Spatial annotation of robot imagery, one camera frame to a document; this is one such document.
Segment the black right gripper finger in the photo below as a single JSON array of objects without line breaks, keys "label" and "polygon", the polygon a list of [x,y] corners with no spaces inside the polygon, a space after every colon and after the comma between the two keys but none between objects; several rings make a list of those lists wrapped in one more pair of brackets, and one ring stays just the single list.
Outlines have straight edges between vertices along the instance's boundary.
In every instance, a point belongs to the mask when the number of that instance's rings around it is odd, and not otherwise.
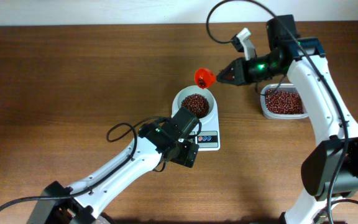
[{"label": "black right gripper finger", "polygon": [[236,76],[216,77],[216,81],[219,83],[235,85],[235,86],[242,86],[246,84],[243,78],[236,77]]},{"label": "black right gripper finger", "polygon": [[218,80],[243,80],[244,79],[244,58],[233,60],[226,68],[217,75]]}]

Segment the orange measuring scoop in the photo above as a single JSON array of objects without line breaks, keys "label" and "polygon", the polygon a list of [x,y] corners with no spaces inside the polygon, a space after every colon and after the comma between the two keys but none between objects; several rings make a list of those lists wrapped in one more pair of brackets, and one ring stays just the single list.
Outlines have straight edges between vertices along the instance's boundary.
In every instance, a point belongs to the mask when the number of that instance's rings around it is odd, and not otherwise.
[{"label": "orange measuring scoop", "polygon": [[195,83],[198,87],[205,89],[217,82],[216,76],[207,68],[199,68],[194,75]]}]

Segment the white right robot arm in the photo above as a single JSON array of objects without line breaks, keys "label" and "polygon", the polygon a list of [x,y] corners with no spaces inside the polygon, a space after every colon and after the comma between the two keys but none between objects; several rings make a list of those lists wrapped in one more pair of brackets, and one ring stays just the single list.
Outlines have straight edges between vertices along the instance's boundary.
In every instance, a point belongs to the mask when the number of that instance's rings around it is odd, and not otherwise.
[{"label": "white right robot arm", "polygon": [[240,35],[230,40],[245,56],[231,62],[217,80],[239,86],[286,75],[300,95],[316,139],[316,149],[301,166],[304,189],[279,222],[332,220],[331,207],[350,202],[358,192],[358,123],[331,78],[323,47],[316,37],[279,35],[269,37],[269,54],[256,57],[248,41]]}]

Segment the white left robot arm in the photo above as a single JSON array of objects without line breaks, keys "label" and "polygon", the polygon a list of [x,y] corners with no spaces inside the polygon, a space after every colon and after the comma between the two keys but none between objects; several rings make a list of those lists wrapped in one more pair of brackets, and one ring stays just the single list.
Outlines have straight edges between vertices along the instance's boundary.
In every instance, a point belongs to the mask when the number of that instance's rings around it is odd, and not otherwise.
[{"label": "white left robot arm", "polygon": [[157,118],[143,124],[131,143],[88,177],[63,187],[53,182],[44,189],[28,223],[96,223],[102,211],[126,187],[159,164],[192,167],[198,153],[192,131],[197,119]]}]

